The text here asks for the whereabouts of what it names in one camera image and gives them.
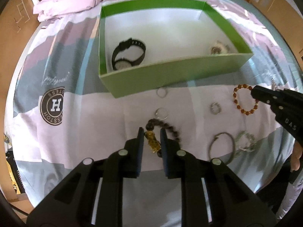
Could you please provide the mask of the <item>person's right hand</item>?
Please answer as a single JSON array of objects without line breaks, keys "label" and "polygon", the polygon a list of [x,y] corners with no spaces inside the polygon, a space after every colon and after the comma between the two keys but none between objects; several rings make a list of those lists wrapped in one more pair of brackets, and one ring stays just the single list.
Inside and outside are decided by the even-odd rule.
[{"label": "person's right hand", "polygon": [[295,141],[290,165],[291,165],[291,172],[298,171],[300,168],[300,158],[302,156],[302,146],[298,143],[298,141]]}]

